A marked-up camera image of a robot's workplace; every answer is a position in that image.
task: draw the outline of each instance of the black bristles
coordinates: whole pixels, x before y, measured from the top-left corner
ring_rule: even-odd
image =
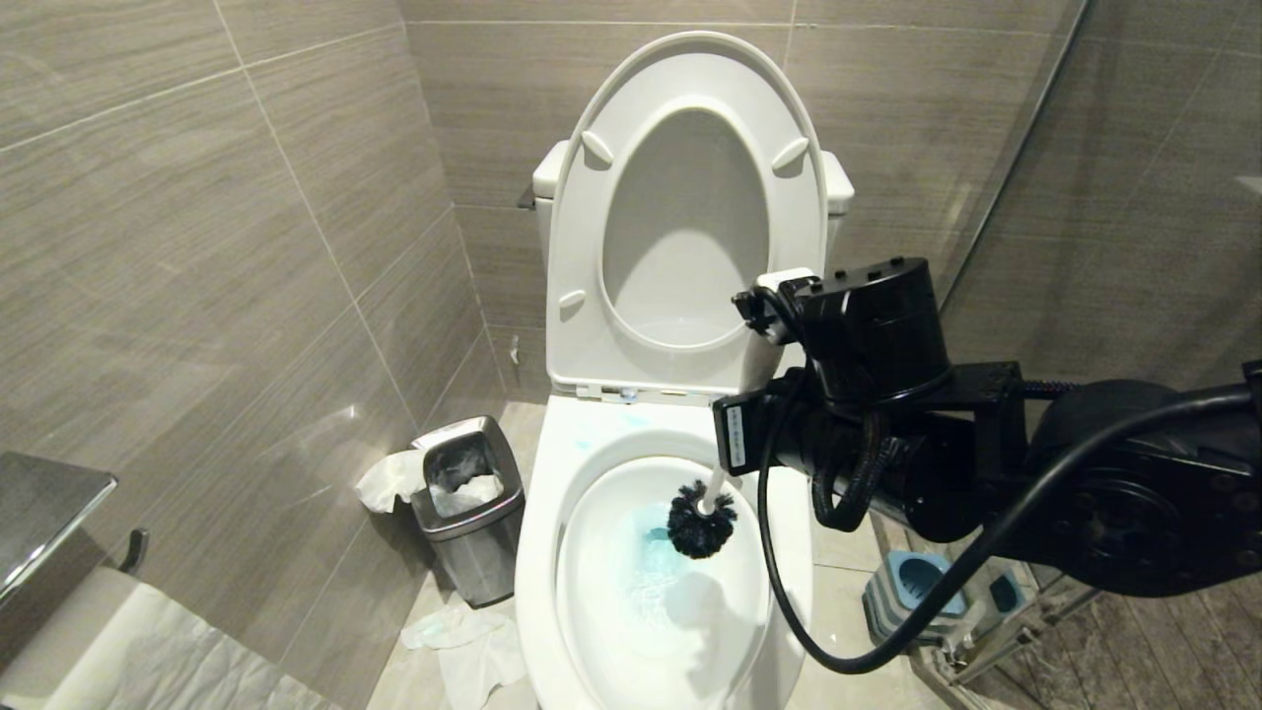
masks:
[[[681,555],[693,560],[704,560],[718,552],[727,538],[732,537],[732,523],[736,521],[732,497],[726,493],[714,501],[713,513],[698,513],[697,503],[704,496],[705,484],[700,480],[679,487],[679,496],[670,502],[670,517],[666,520],[670,542]]]

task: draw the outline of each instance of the wooden floor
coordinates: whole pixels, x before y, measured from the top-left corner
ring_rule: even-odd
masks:
[[[1262,575],[1170,599],[1100,595],[970,689],[1018,710],[1262,709]]]

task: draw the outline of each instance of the sticker label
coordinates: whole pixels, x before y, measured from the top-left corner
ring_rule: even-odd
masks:
[[[740,406],[727,409],[727,459],[733,469],[745,465],[745,422]]]

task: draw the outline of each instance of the toilet seat hinge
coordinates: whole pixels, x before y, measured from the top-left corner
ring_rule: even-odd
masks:
[[[575,395],[582,400],[598,400],[608,405],[632,405],[639,391],[634,387],[601,387],[598,385],[581,385],[574,388]]]

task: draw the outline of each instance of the gray tile wall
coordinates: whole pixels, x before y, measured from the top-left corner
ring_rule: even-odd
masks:
[[[362,707],[429,567],[352,486],[505,388],[392,0],[0,9],[0,448],[119,489],[0,609],[141,578]]]
[[[945,313],[1030,377],[1239,378],[1262,354],[1258,0],[1100,3]]]
[[[509,396],[540,402],[546,281],[514,204],[608,73],[690,28],[764,49],[858,199],[833,261],[926,255],[946,282],[1076,13],[1053,3],[400,0]],[[519,364],[509,358],[514,335]]]

